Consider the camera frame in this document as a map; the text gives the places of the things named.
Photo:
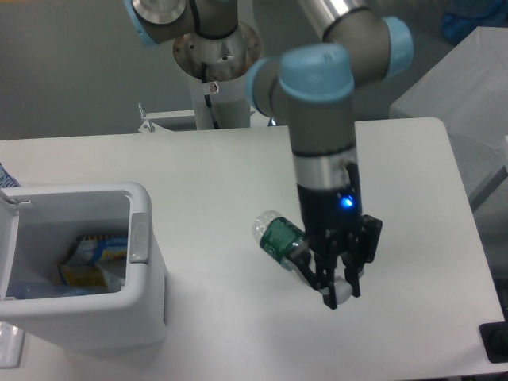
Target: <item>green bottle label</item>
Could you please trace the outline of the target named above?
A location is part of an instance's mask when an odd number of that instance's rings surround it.
[[[273,220],[261,238],[260,247],[281,263],[287,254],[299,246],[305,233],[284,217]]]

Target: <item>plastic bottle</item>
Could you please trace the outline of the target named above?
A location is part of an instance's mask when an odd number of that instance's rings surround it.
[[[287,255],[295,250],[309,250],[304,240],[305,233],[275,210],[268,210],[261,214],[254,222],[252,233],[260,247],[288,271],[294,269],[291,262],[286,259]],[[327,290],[323,289],[319,292],[327,294]],[[345,279],[337,276],[335,293],[337,304],[342,304],[352,295],[352,286]]]

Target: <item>blue package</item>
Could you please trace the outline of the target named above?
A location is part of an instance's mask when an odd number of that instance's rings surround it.
[[[478,26],[502,26],[508,0],[450,0],[441,20],[441,32],[459,44]]]
[[[12,187],[19,187],[19,183],[13,176],[9,175],[9,173],[2,166],[2,163],[0,163],[0,188]]]

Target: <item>light blue joint cover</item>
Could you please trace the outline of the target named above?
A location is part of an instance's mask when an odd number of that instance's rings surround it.
[[[147,48],[158,46],[158,44],[145,32],[143,25],[141,25],[140,21],[137,19],[131,0],[124,0],[124,6],[127,9],[130,21],[133,22],[134,28],[136,28],[136,32],[141,39],[141,43]]]
[[[268,62],[277,60],[277,57],[264,57],[261,60],[256,61],[247,71],[247,75],[245,76],[245,97],[247,97],[248,102],[253,106],[256,110],[258,110],[256,106],[256,101],[254,100],[254,82],[256,81],[256,77],[260,69]]]
[[[279,81],[289,96],[311,103],[340,101],[355,86],[349,54],[337,44],[316,44],[283,54]]]
[[[390,64],[385,79],[405,71],[413,61],[414,46],[411,32],[404,21],[396,17],[385,17],[390,31]]]

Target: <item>blue led light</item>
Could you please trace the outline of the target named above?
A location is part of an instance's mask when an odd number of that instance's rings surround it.
[[[354,200],[352,199],[352,196],[344,196],[341,198],[341,207],[344,209],[351,209],[355,205]]]

